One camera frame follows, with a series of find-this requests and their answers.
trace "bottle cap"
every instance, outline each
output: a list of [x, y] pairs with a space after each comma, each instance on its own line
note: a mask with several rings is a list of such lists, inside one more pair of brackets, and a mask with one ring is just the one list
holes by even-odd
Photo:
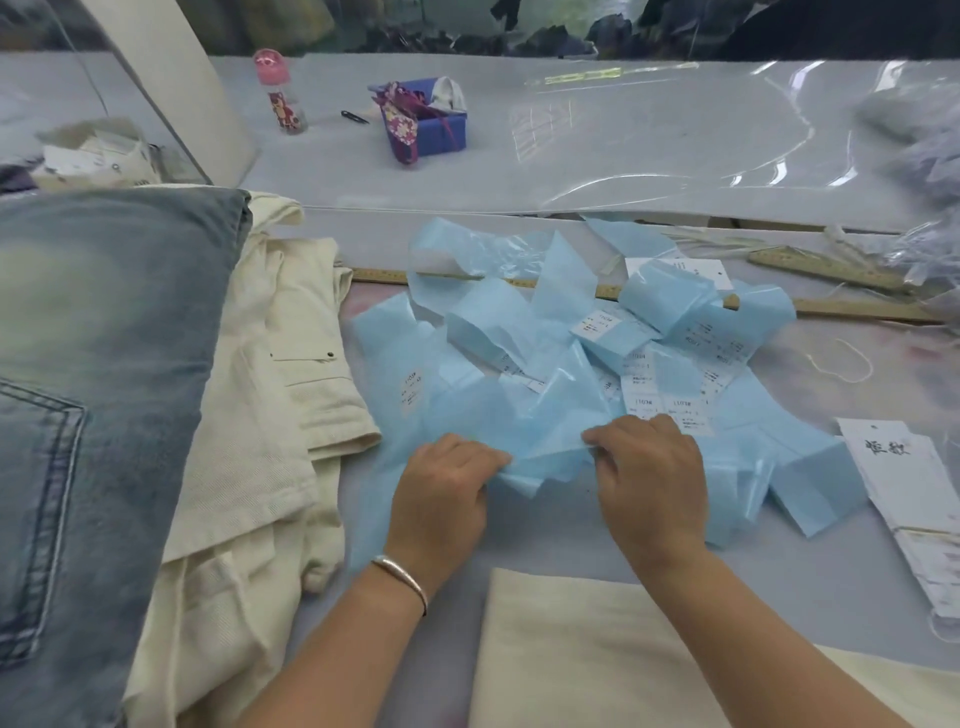
[[277, 51], [263, 48], [253, 54], [256, 65], [256, 78], [263, 85], [284, 85], [290, 83], [290, 69], [287, 61]]

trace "clear plastic sheet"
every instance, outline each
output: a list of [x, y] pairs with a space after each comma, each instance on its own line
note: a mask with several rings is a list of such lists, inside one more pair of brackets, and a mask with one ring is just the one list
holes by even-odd
[[[311, 132], [290, 140], [249, 61], [213, 62], [263, 148], [245, 185], [308, 206], [679, 212], [896, 232], [936, 210], [886, 172], [898, 149], [854, 119], [851, 99], [960, 67], [308, 55], [293, 73]], [[401, 168], [382, 128], [339, 115], [369, 108], [369, 84], [438, 76], [468, 98], [462, 152]]]

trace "silver bracelet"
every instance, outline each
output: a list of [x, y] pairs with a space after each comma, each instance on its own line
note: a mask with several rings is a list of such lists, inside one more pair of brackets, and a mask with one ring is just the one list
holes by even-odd
[[412, 590], [417, 593], [417, 596], [420, 597], [420, 601], [423, 602], [423, 616], [426, 617], [426, 607], [427, 599], [426, 592], [420, 587], [420, 584], [417, 583], [417, 579], [410, 575], [410, 572], [394, 561], [389, 556], [384, 556], [380, 554], [372, 560], [372, 563], [377, 564], [381, 569], [389, 573], [393, 578], [399, 579]]

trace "white label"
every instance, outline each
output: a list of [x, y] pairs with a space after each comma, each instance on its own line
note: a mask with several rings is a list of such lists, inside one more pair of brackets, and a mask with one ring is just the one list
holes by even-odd
[[733, 283], [727, 275], [727, 269], [723, 266], [722, 260], [708, 257], [672, 257], [672, 258], [651, 258], [651, 257], [628, 257], [627, 276], [632, 276], [640, 269], [644, 263], [650, 260], [659, 260], [661, 263], [672, 265], [682, 271], [694, 273], [705, 279], [713, 281], [713, 285], [718, 291], [733, 291]]
[[710, 324], [701, 322], [694, 322], [684, 330], [680, 348], [703, 371], [702, 393], [708, 402], [713, 402], [727, 388], [754, 355], [751, 346], [718, 336]]
[[522, 371], [506, 352], [500, 354], [499, 358], [493, 362], [493, 366], [506, 375], [518, 375]]
[[420, 397], [423, 394], [423, 374], [415, 369], [403, 379], [400, 386], [400, 412], [404, 417], [420, 406]]
[[616, 316], [606, 311], [596, 310], [570, 331], [589, 341], [596, 341], [619, 323], [620, 319], [616, 318]]
[[594, 366], [593, 371], [597, 375], [597, 381], [600, 382], [603, 396], [608, 400], [618, 399], [622, 391], [620, 389], [620, 377], [598, 366]]
[[627, 354], [623, 362], [623, 373], [623, 378], [627, 376], [631, 378], [630, 383], [633, 385], [634, 391], [657, 391], [657, 370], [654, 368], [652, 354], [643, 350]]
[[929, 438], [899, 421], [837, 423], [887, 525], [960, 534], [960, 497]]
[[650, 392], [642, 379], [637, 381], [637, 377], [631, 375], [621, 377], [620, 382], [628, 414], [636, 415], [641, 420], [649, 420], [660, 414], [670, 415], [683, 434], [713, 434], [704, 400]]
[[960, 619], [960, 539], [911, 531], [898, 531], [894, 538], [933, 611]]

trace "white cloth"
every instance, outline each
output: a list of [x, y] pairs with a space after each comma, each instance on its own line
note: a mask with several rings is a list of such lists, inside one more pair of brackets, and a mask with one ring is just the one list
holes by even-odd
[[460, 84], [449, 76], [441, 76], [433, 84], [430, 107], [447, 113], [467, 113], [467, 97]]
[[[915, 728], [960, 725], [960, 673], [821, 647]], [[494, 569], [470, 728], [729, 728], [680, 636], [637, 585]]]
[[340, 455], [380, 438], [343, 357], [336, 243], [269, 238], [302, 219], [291, 200], [252, 193], [250, 209], [124, 696], [131, 728], [232, 725], [279, 671], [301, 590], [343, 562]]

